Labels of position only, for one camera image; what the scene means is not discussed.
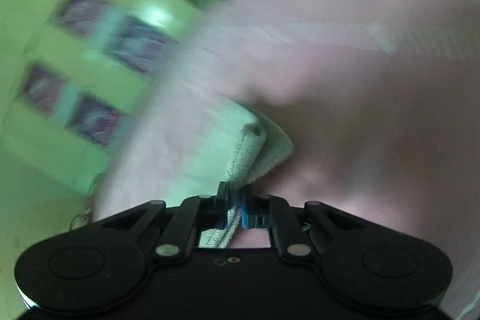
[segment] pink fabric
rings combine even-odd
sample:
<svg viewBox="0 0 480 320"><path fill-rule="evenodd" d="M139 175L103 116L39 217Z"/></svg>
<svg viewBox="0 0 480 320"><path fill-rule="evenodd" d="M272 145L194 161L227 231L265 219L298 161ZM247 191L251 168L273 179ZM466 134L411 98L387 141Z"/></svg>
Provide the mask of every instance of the pink fabric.
<svg viewBox="0 0 480 320"><path fill-rule="evenodd" d="M160 76L97 218L161 198L224 94L296 147L262 191L438 245L455 269L443 308L458 317L480 290L479 21L480 0L217 5Z"/></svg>

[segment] wall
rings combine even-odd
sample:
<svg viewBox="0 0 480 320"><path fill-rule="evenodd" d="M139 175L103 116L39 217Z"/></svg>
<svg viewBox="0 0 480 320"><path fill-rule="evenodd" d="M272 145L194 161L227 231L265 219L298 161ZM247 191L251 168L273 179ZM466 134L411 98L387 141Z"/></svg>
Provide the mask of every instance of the wall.
<svg viewBox="0 0 480 320"><path fill-rule="evenodd" d="M17 318L25 305L14 265L30 245L59 234L85 208L85 197L0 149L0 320Z"/></svg>
<svg viewBox="0 0 480 320"><path fill-rule="evenodd" d="M0 0L0 146L60 184L85 194L110 151L19 99L30 64L41 62L80 91L127 115L151 80L52 22L64 0ZM177 40L199 11L185 0L111 0Z"/></svg>

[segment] screw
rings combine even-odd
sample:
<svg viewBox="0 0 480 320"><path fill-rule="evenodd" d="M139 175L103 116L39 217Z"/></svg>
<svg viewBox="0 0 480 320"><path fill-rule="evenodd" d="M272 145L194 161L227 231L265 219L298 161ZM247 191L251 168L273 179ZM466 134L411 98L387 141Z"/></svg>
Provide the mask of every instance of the screw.
<svg viewBox="0 0 480 320"><path fill-rule="evenodd" d="M172 257L180 252L180 248L173 244L162 244L155 248L155 252L160 256Z"/></svg>
<svg viewBox="0 0 480 320"><path fill-rule="evenodd" d="M222 258L215 259L213 263L215 263L217 266L225 266L227 264L225 259L222 259Z"/></svg>
<svg viewBox="0 0 480 320"><path fill-rule="evenodd" d="M238 256L231 256L231 257L228 257L226 260L228 263L239 263L241 261L241 259Z"/></svg>
<svg viewBox="0 0 480 320"><path fill-rule="evenodd" d="M292 256L307 256L311 253L311 248L306 244L292 244L286 251Z"/></svg>

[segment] framed picture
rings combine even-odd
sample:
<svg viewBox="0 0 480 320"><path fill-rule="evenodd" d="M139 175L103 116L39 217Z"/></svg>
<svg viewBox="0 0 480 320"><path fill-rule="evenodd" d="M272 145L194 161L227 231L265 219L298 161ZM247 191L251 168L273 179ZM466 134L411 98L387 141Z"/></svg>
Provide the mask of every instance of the framed picture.
<svg viewBox="0 0 480 320"><path fill-rule="evenodd" d="M39 110L51 115L64 82L40 65L32 65L22 95Z"/></svg>
<svg viewBox="0 0 480 320"><path fill-rule="evenodd" d="M169 39L152 26L129 16L106 48L106 54L135 70L151 75Z"/></svg>
<svg viewBox="0 0 480 320"><path fill-rule="evenodd" d="M111 6L108 0L68 0L57 15L58 23L80 37L89 37Z"/></svg>
<svg viewBox="0 0 480 320"><path fill-rule="evenodd" d="M99 100L84 96L69 128L94 143L107 147L123 114Z"/></svg>

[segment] metal pin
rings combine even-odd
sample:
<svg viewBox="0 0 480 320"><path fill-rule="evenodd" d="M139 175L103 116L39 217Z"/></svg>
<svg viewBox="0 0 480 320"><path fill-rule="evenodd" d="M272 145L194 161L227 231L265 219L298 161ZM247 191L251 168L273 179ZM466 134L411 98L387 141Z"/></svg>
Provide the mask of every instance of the metal pin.
<svg viewBox="0 0 480 320"><path fill-rule="evenodd" d="M292 244L286 251L292 256L307 256L311 253L311 248L306 244Z"/></svg>
<svg viewBox="0 0 480 320"><path fill-rule="evenodd" d="M239 263L241 261L241 259L238 256L231 256L231 257L228 257L226 260L228 263Z"/></svg>
<svg viewBox="0 0 480 320"><path fill-rule="evenodd" d="M173 244L162 244L155 248L155 252L163 257L175 256L180 252L180 248Z"/></svg>

